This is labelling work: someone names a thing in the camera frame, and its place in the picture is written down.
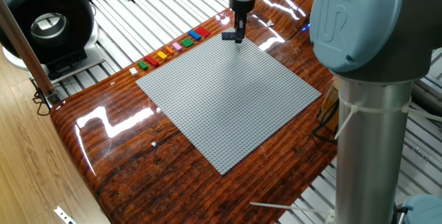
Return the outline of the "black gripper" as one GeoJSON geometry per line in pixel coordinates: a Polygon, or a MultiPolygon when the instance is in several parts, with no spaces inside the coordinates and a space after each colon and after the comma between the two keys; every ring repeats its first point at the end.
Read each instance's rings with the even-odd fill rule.
{"type": "Polygon", "coordinates": [[[256,0],[229,0],[229,7],[235,12],[235,43],[241,43],[244,39],[247,24],[247,13],[253,10],[255,2],[256,0]]]}

